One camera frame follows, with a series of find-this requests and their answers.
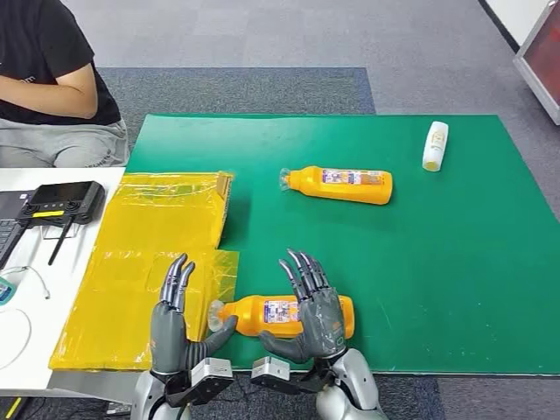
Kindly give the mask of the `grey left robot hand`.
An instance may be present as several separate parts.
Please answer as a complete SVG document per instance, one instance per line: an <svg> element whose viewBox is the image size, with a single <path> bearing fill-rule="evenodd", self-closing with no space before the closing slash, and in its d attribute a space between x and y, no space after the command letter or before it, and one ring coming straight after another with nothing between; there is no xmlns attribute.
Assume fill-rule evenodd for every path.
<svg viewBox="0 0 560 420"><path fill-rule="evenodd" d="M203 341L187 337L184 318L186 290L195 269L186 253L173 261L165 274L158 302L150 320L151 371L157 375L174 375L190 370L200 361L223 347L238 322L235 315L228 317L218 331Z"/></svg>

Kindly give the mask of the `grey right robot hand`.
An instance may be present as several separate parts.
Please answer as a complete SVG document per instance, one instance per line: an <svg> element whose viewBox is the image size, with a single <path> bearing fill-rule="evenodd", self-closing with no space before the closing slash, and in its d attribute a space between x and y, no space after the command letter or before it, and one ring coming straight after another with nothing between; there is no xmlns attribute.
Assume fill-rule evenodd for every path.
<svg viewBox="0 0 560 420"><path fill-rule="evenodd" d="M271 354L297 364L346 351L345 323L337 291L312 255L291 248L287 253L290 262L280 259L278 263L293 288L303 331L291 339L262 331L258 334L261 344Z"/></svg>

